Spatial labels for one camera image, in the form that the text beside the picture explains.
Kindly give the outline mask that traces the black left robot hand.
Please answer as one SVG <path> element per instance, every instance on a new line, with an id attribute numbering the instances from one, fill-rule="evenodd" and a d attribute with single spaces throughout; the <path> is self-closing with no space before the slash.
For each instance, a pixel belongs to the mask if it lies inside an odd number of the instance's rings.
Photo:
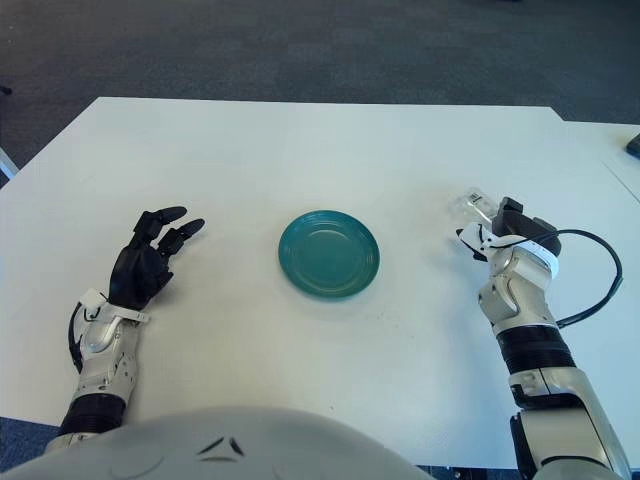
<path id="1" fill-rule="evenodd" d="M 173 277 L 169 259 L 204 227 L 205 220 L 195 219 L 180 228 L 170 228 L 156 246 L 152 242 L 166 225 L 186 213 L 185 207 L 174 206 L 141 214 L 130 242 L 114 264 L 109 281 L 110 304 L 142 311 L 169 283 Z"/>

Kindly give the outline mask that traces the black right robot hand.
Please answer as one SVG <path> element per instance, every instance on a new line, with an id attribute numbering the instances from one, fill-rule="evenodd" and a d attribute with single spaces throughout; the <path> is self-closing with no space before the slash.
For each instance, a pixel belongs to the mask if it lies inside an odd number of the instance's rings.
<path id="1" fill-rule="evenodd" d="M 492 233 L 498 237 L 518 235 L 527 239 L 556 231 L 556 228 L 545 220 L 526 216 L 524 206 L 508 196 L 501 200 L 491 228 Z"/>

